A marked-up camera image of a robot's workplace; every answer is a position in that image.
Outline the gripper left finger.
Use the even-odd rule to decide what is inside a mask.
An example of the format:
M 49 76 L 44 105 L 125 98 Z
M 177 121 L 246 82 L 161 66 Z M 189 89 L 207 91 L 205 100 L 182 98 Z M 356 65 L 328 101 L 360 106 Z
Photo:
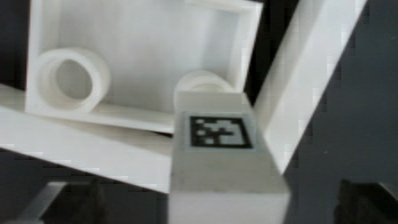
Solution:
M 106 224 L 104 199 L 95 181 L 51 181 L 38 191 L 15 224 Z

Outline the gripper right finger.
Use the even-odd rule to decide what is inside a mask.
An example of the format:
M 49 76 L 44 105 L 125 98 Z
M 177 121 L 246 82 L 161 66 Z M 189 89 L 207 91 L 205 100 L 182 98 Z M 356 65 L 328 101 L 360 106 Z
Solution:
M 398 185 L 340 180 L 333 224 L 398 224 Z

